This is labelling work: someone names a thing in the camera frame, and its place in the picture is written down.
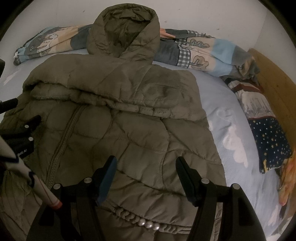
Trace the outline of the patchwork cartoon rolled blanket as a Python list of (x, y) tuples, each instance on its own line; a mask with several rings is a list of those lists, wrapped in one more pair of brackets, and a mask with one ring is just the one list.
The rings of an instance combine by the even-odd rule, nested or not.
[[(49, 54), (86, 48), (91, 25), (48, 27), (27, 40), (14, 54), (14, 65)], [(160, 29), (157, 62), (197, 69), (215, 77), (256, 80), (255, 58), (228, 40), (193, 30)]]

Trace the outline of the starry navy printed pillow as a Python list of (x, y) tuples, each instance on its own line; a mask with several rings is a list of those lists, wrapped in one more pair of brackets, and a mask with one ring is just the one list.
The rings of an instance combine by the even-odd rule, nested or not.
[(280, 168), (292, 156), (292, 150), (261, 88), (250, 80), (226, 78), (224, 83), (236, 95), (248, 120), (258, 151), (260, 173)]

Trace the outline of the orange yellow fabric item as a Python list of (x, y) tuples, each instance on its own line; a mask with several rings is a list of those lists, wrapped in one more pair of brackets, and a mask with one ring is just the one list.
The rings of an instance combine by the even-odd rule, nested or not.
[(281, 168), (280, 188), (278, 190), (278, 199), (281, 206), (285, 206), (289, 195), (295, 186), (295, 150), (292, 156), (286, 159)]

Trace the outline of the wooden headboard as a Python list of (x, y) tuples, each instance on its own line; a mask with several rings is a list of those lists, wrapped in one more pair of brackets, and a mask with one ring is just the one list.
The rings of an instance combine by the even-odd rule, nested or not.
[(271, 60), (255, 49), (248, 51), (260, 69), (257, 79), (288, 142), (295, 147), (295, 83)]

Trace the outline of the light blue cloud bedsheet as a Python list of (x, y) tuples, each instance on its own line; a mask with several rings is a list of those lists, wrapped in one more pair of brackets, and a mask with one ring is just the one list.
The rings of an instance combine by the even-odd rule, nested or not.
[(259, 158), (249, 123), (234, 94), (219, 78), (189, 70), (199, 88), (202, 108), (224, 169), (225, 185), (242, 185), (266, 235), (278, 226), (278, 178), (259, 173)]

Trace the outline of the olive green puffer jacket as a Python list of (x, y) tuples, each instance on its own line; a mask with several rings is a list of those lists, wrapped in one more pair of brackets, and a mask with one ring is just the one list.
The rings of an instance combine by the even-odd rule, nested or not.
[(156, 12), (139, 4), (103, 10), (86, 55), (59, 54), (37, 66), (1, 136), (16, 141), (33, 117), (35, 148), (25, 163), (48, 187), (76, 184), (117, 158), (97, 214), (107, 240), (186, 240), (196, 208), (176, 172), (179, 156), (225, 185), (224, 169), (194, 75), (153, 64), (160, 43)]

